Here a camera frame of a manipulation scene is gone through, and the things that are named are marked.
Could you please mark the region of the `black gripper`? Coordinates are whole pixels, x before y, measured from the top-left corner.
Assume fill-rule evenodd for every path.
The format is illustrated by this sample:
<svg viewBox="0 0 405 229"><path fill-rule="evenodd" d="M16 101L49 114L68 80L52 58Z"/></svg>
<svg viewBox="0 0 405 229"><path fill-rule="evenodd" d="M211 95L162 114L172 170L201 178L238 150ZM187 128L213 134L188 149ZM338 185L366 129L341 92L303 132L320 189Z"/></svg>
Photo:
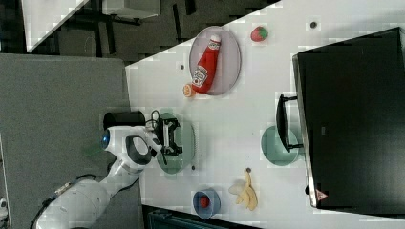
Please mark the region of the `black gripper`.
<svg viewBox="0 0 405 229"><path fill-rule="evenodd" d="M156 134L160 144L162 145L162 152L164 154L169 156L178 156L182 153L182 147L179 147L175 142L175 131L180 126L181 124L175 117L159 119Z"/></svg>

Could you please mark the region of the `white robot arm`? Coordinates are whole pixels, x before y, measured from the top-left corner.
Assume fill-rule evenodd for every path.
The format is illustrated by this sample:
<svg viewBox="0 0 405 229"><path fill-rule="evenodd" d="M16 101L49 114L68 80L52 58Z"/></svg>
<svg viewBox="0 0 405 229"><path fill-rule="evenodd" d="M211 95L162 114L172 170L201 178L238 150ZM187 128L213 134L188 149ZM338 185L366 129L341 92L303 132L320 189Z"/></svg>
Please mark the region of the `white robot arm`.
<svg viewBox="0 0 405 229"><path fill-rule="evenodd" d="M102 149L116 157L108 175L96 181L89 175L68 182L42 203L30 229L90 229L110 200L133 185L156 156L167 157L180 148L174 131L181 124L159 118L153 127L112 126L105 130Z"/></svg>

